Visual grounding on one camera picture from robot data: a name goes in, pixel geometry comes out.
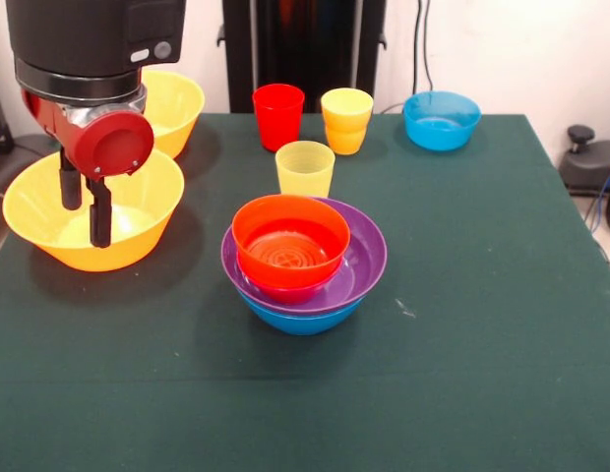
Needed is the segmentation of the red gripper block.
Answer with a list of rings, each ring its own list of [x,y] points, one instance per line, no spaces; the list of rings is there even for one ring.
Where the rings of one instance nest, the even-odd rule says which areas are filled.
[[[109,247],[112,203],[103,177],[132,174],[150,156],[153,129],[141,111],[146,96],[142,93],[135,102],[95,107],[56,103],[26,90],[22,97],[35,121],[61,145],[59,177],[63,207],[67,210],[81,207],[82,174],[90,178],[86,184],[93,197],[91,244]]]

